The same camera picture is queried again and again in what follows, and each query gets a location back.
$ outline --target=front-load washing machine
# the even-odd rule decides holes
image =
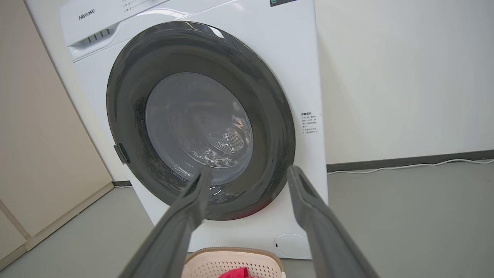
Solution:
[[[285,184],[297,165],[327,202],[314,0],[73,0],[60,14],[105,147],[153,223],[208,165],[189,251],[310,259]]]

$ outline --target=cabinet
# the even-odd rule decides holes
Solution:
[[[1,260],[113,186],[22,0],[2,2],[0,38]]]

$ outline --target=red cloth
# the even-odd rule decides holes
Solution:
[[[248,275],[247,268],[237,268],[223,273],[219,278],[255,278]]]

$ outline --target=door hinge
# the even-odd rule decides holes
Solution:
[[[113,147],[115,148],[115,151],[119,155],[120,161],[122,161],[123,164],[129,164],[130,158],[128,157],[127,152],[125,151],[124,145],[122,145],[122,143],[118,143]]]

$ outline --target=washing machine door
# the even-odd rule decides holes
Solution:
[[[207,219],[251,215],[285,186],[288,101],[268,66],[222,30],[168,22],[134,37],[113,65],[107,111],[121,158],[169,205],[202,165],[213,173]]]

